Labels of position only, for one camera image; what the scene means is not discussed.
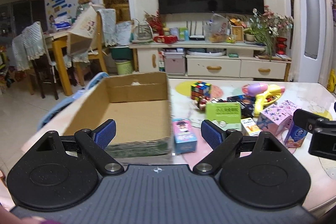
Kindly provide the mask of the pink sticker box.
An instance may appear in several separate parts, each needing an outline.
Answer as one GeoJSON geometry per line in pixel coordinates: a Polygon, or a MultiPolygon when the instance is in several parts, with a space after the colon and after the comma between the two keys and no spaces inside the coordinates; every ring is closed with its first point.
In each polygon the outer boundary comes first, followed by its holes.
{"type": "Polygon", "coordinates": [[[277,105],[273,104],[265,108],[256,122],[261,131],[267,131],[274,136],[288,129],[298,106],[291,101],[285,100],[277,105]]]}

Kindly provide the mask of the green medicine box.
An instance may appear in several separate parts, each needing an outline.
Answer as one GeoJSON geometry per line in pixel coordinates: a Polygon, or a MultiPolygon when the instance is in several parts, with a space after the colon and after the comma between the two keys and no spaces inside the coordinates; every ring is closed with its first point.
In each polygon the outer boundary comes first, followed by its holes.
{"type": "Polygon", "coordinates": [[[241,107],[238,102],[216,102],[206,104],[206,119],[223,130],[235,129],[240,131],[241,107]]]}

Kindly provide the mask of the chair with lace cover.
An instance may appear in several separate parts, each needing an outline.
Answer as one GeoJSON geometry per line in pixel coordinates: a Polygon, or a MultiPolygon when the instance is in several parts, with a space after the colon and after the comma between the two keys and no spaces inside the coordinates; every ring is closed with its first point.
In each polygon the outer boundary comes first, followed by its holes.
{"type": "Polygon", "coordinates": [[[44,74],[52,86],[55,99],[58,100],[56,64],[50,58],[41,22],[34,22],[26,27],[20,35],[13,38],[11,45],[17,71],[26,72],[30,69],[34,71],[42,98],[45,98],[43,90],[45,82],[41,78],[41,74],[44,74]]]}

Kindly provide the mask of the cream tv cabinet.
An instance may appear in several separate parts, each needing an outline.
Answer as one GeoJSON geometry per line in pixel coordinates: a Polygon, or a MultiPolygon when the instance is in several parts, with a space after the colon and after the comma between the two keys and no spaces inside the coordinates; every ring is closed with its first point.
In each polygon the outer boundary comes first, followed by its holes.
{"type": "Polygon", "coordinates": [[[166,56],[184,57],[184,75],[167,73],[176,78],[287,81],[291,65],[289,57],[274,56],[270,60],[264,46],[242,42],[149,42],[132,43],[129,47],[133,51],[135,70],[140,73],[165,72],[166,56]]]}

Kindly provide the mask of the pink blue small box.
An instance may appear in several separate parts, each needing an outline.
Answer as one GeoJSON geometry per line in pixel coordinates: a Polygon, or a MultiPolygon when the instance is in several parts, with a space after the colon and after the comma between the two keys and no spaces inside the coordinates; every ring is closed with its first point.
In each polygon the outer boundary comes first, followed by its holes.
{"type": "Polygon", "coordinates": [[[175,153],[191,153],[197,149],[197,137],[188,119],[173,119],[175,153]]]}

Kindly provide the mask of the pink storage box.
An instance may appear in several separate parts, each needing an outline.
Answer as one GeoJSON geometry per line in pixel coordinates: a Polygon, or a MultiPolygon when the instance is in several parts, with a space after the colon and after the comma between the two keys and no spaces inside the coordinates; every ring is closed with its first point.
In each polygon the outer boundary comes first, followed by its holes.
{"type": "Polygon", "coordinates": [[[165,57],[165,72],[171,75],[184,75],[186,62],[184,57],[165,57]]]}

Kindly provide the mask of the wooden dining table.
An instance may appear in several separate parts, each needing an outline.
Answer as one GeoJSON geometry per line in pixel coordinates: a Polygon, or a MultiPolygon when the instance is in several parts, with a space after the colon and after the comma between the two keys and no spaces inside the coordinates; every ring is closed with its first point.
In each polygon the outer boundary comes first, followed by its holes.
{"type": "Polygon", "coordinates": [[[67,67],[63,58],[63,48],[67,47],[67,31],[45,33],[45,38],[48,49],[52,49],[55,57],[56,66],[58,69],[60,81],[62,83],[63,91],[66,96],[73,94],[70,79],[67,73],[67,67]]]}

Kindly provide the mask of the green waste bin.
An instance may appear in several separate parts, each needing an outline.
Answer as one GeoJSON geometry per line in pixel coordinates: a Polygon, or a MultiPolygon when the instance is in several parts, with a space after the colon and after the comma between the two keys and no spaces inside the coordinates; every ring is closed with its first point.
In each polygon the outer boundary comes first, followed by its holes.
{"type": "Polygon", "coordinates": [[[130,60],[116,60],[118,75],[129,75],[133,73],[133,64],[130,60]]]}

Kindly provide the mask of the plastic bag of snacks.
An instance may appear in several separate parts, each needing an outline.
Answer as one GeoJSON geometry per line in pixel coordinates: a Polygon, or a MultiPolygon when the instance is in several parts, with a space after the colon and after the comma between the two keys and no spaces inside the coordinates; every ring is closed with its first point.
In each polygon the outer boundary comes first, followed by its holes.
{"type": "Polygon", "coordinates": [[[209,43],[222,43],[228,37],[229,20],[220,15],[212,14],[210,20],[204,25],[205,41],[209,43]]]}

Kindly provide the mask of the white orange small box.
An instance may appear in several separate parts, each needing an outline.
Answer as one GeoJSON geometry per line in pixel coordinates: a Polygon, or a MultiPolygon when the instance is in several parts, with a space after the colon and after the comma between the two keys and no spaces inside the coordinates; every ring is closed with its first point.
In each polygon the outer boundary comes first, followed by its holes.
{"type": "Polygon", "coordinates": [[[244,118],[241,120],[241,131],[245,136],[259,136],[261,129],[252,118],[244,118]]]}

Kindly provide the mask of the blue vinda tissue pack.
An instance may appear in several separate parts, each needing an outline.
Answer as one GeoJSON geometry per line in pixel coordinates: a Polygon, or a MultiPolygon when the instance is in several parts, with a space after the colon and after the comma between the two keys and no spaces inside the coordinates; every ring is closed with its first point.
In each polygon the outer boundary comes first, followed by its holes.
{"type": "Polygon", "coordinates": [[[291,122],[288,129],[288,133],[284,140],[284,145],[286,148],[299,148],[302,146],[305,140],[307,131],[299,126],[297,126],[294,121],[291,122]]]}

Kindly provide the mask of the rubiks cube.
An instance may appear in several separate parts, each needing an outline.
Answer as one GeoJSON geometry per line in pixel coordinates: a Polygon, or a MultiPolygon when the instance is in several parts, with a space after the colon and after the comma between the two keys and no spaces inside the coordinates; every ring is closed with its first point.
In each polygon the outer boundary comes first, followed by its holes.
{"type": "Polygon", "coordinates": [[[199,98],[206,97],[210,98],[211,96],[212,85],[202,81],[198,81],[191,85],[191,99],[199,101],[199,98]]]}

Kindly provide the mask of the potted flower plant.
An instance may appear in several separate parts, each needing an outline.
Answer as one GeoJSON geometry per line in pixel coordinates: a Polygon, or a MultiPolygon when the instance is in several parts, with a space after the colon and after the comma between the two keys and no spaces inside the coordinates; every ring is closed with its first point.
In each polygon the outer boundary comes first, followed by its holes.
{"type": "Polygon", "coordinates": [[[272,60],[276,54],[277,38],[285,37],[291,31],[293,18],[273,12],[268,5],[264,6],[263,12],[254,8],[252,14],[244,33],[253,35],[257,42],[263,43],[265,54],[272,60]]]}

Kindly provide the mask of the white air conditioner tower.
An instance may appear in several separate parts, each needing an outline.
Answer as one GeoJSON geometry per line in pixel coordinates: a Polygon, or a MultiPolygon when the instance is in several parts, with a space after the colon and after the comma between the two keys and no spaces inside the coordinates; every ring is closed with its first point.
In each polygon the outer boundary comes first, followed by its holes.
{"type": "Polygon", "coordinates": [[[326,36],[326,0],[299,0],[300,50],[298,82],[317,83],[326,36]]]}

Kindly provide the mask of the yellow pink water gun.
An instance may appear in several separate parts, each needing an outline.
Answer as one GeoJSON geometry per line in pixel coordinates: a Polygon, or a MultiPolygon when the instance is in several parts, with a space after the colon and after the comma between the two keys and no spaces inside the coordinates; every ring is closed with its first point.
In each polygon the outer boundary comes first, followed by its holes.
{"type": "Polygon", "coordinates": [[[285,87],[276,84],[255,83],[244,85],[241,90],[245,95],[255,98],[253,116],[258,118],[265,107],[275,103],[284,94],[285,87]]]}

